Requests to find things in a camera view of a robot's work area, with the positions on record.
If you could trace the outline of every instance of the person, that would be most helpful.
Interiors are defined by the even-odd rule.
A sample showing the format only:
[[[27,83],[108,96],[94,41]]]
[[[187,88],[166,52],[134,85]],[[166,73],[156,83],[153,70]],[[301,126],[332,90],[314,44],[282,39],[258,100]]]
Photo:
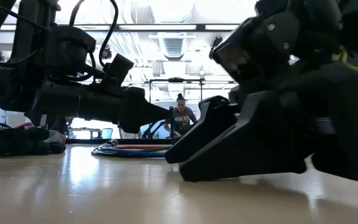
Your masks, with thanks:
[[[197,122],[194,112],[186,106],[186,100],[181,93],[178,94],[177,106],[173,109],[173,129],[181,135],[191,129],[190,121]],[[171,133],[170,119],[164,123],[164,129]]]

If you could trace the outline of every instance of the fluorescent light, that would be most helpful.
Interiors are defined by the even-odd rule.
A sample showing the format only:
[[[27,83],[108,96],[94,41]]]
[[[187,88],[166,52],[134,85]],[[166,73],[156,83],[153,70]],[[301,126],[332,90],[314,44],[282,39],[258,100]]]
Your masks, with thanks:
[[[101,31],[101,30],[105,30],[105,31],[108,31],[110,29],[110,25],[98,25],[98,24],[95,24],[95,25],[78,25],[78,26],[74,26],[74,27],[77,27],[83,31],[94,31],[94,30],[97,30],[97,31]],[[1,26],[1,30],[2,31],[15,31],[16,30],[16,25],[2,25]]]
[[[74,25],[75,27],[83,30],[83,31],[92,31],[92,30],[109,30],[110,29],[110,26],[109,25],[89,25],[89,26],[76,26]]]
[[[206,30],[234,30],[238,25],[205,25]]]
[[[16,25],[2,25],[1,30],[3,31],[15,31]]]
[[[145,24],[145,25],[119,25],[120,30],[195,30],[196,25],[186,25],[186,24]]]
[[[159,38],[165,38],[165,39],[195,39],[195,35],[171,35],[171,33],[166,33],[168,35],[149,35],[150,39],[159,39]]]

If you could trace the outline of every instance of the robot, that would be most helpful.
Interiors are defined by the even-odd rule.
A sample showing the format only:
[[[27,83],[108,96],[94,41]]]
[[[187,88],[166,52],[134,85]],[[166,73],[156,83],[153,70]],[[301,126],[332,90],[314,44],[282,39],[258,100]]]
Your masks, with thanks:
[[[19,15],[0,6],[19,18],[12,57],[0,64],[2,109],[26,112],[35,125],[46,114],[79,116],[129,133],[169,118],[144,91],[121,86],[133,66],[126,58],[104,64],[100,55],[103,71],[85,65],[94,39],[54,24],[57,0],[42,2],[22,0]],[[358,180],[358,0],[260,0],[255,10],[210,53],[239,85],[229,99],[200,103],[200,120],[167,151],[167,162],[197,182],[301,174],[311,157],[321,172]],[[290,65],[291,56],[299,60]],[[78,83],[90,77],[91,85]]]
[[[1,109],[24,112],[36,126],[48,127],[48,116],[80,117],[119,124],[127,133],[169,118],[169,110],[146,101],[143,89],[121,86],[134,65],[130,60],[117,54],[104,63],[101,50],[103,71],[96,69],[96,40],[73,26],[82,0],[68,25],[54,23],[58,0],[22,0],[18,14],[10,11],[14,2],[0,1],[0,27],[8,14],[17,18],[12,55],[0,62]],[[112,4],[117,13],[101,49],[108,49],[118,18],[117,4]],[[85,64],[88,54],[92,66]],[[80,83],[91,77],[92,84]]]
[[[260,0],[255,10],[210,54],[239,86],[202,102],[166,160],[193,182],[301,174],[307,157],[358,180],[358,4]]]

